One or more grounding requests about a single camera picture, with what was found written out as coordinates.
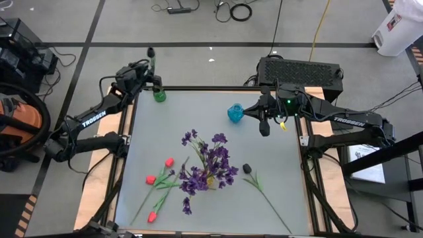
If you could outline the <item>black artificial tulip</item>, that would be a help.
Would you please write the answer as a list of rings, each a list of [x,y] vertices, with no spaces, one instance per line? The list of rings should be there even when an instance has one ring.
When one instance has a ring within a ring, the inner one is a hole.
[[[147,56],[149,58],[149,73],[147,74],[147,82],[153,83],[155,78],[155,50],[152,47],[148,47]]]
[[[281,215],[278,213],[278,211],[275,209],[271,201],[268,199],[267,195],[265,195],[263,191],[263,187],[261,186],[258,175],[255,173],[255,175],[252,175],[252,168],[248,163],[245,163],[243,165],[243,172],[248,175],[250,178],[244,178],[243,180],[248,182],[249,184],[253,185],[259,193],[264,197],[264,199],[267,201],[268,205],[271,207],[273,212],[277,215],[278,219],[281,221],[281,223],[284,225],[284,227],[288,230],[289,234],[292,234],[291,229],[288,227],[288,225],[285,223],[285,221],[282,219]]]

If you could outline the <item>blue glass vase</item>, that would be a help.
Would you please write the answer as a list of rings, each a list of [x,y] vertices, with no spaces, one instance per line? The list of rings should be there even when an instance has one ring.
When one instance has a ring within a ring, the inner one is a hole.
[[[238,123],[244,116],[242,105],[239,103],[235,103],[227,110],[227,115],[230,121],[232,121],[233,123]]]

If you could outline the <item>black computer tower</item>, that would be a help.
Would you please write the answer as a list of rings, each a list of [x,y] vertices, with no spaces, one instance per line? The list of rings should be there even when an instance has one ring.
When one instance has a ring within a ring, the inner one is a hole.
[[[261,58],[256,72],[260,86],[287,83],[302,87],[321,87],[325,99],[330,102],[343,92],[344,72],[338,64]]]

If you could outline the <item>purple artificial flower sprig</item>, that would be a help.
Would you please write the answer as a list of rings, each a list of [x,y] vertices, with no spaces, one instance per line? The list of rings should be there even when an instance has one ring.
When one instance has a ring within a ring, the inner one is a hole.
[[[192,129],[190,132],[186,132],[182,138],[182,145],[189,145],[194,149],[200,161],[202,162],[203,171],[207,173],[207,179],[209,179],[212,174],[210,172],[210,166],[208,162],[209,149],[208,144],[199,137],[198,132],[195,129]]]
[[[211,145],[200,138],[196,141],[199,157],[206,173],[206,181],[216,180],[219,189],[231,186],[239,172],[239,168],[229,163],[229,150],[225,147],[227,142],[224,133],[215,134],[211,139]]]
[[[210,189],[208,183],[208,175],[209,173],[207,170],[201,170],[197,167],[192,167],[191,172],[189,172],[186,169],[185,164],[181,166],[181,170],[179,172],[179,179],[181,180],[181,184],[179,186],[179,189],[181,189],[188,195],[182,201],[182,211],[186,215],[192,214],[190,199],[195,196],[198,191],[207,191]]]

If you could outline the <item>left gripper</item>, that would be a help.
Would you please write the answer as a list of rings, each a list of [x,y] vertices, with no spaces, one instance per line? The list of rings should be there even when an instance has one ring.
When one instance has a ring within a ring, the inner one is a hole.
[[[163,87],[161,77],[155,74],[153,59],[131,62],[116,73],[117,88],[127,95],[137,95],[148,83],[153,85],[154,91]]]

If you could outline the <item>white plastic bucket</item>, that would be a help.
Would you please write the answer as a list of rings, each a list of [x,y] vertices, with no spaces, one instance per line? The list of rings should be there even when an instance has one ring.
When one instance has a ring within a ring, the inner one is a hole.
[[[395,57],[423,36],[423,0],[395,0],[372,39],[377,53]]]

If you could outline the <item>orange vacuum cleaner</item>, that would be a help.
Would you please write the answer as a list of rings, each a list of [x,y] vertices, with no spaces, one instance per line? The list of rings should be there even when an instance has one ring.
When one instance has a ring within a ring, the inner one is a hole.
[[[0,171],[12,172],[22,161],[38,163],[32,150],[49,134],[50,113],[34,93],[0,82]]]

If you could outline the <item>white paper booklet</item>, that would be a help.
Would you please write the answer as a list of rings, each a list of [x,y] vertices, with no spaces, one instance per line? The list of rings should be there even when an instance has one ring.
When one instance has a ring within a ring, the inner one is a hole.
[[[347,147],[348,162],[354,162],[368,156],[376,151],[380,150],[380,147],[374,147],[371,145],[350,145]],[[385,184],[385,174],[382,164],[376,164],[368,166],[365,163],[365,167],[359,171],[353,172],[350,175],[351,179],[363,180],[367,182],[375,182],[379,184]]]

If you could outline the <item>black rig stand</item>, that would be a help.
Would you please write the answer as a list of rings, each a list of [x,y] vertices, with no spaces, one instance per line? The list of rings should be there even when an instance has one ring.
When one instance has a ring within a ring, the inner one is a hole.
[[[417,151],[421,145],[423,145],[423,131],[397,142],[392,147],[380,149],[362,159],[343,165],[342,172],[344,178],[348,180],[346,188],[403,202],[411,202],[415,189],[409,185],[412,180],[406,155]],[[385,184],[350,180],[350,175],[363,169],[365,163],[369,167],[376,164],[383,165]]]

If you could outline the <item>black equipment stack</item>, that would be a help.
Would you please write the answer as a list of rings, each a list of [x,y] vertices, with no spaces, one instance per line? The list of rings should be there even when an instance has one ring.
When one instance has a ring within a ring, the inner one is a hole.
[[[53,51],[39,46],[41,42],[19,18],[0,18],[0,81],[38,93],[58,62]]]

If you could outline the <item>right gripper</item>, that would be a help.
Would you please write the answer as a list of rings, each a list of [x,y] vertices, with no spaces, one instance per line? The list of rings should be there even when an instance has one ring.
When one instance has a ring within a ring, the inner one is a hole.
[[[280,126],[284,122],[287,128],[287,121],[290,116],[295,116],[301,106],[299,95],[295,95],[287,87],[278,86],[275,95],[272,96],[268,86],[261,86],[261,95],[258,105],[253,105],[243,110],[245,116],[259,119],[259,132],[262,136],[270,135],[269,119],[273,119]]]

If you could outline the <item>black table frame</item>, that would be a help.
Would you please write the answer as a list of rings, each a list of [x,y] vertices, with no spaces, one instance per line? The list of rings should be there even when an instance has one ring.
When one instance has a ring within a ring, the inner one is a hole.
[[[257,89],[251,87],[230,86],[168,86],[165,89],[167,91],[171,89],[181,91],[192,89],[194,91],[215,91],[218,93],[258,93]],[[103,118],[99,122],[97,134],[102,136],[113,131],[128,135],[132,129],[131,120],[134,118],[135,109],[130,105],[128,110]],[[342,169],[338,162],[338,151],[335,148],[327,150],[326,155],[315,163],[313,180],[316,182],[318,177],[322,178],[322,187],[325,190],[327,202],[345,225],[353,228],[356,220],[348,198]],[[101,149],[92,152],[89,168],[93,171],[87,177],[82,191],[77,217],[73,225],[74,230],[81,229],[86,225],[100,208],[109,193],[109,186],[116,184],[118,180],[116,175],[123,170],[123,160],[115,159],[108,154],[107,150]]]

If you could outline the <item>green glass vase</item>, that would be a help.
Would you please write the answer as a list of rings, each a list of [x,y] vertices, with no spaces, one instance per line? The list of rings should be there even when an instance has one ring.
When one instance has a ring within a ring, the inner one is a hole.
[[[153,87],[153,98],[156,102],[164,102],[167,98],[164,88]]]

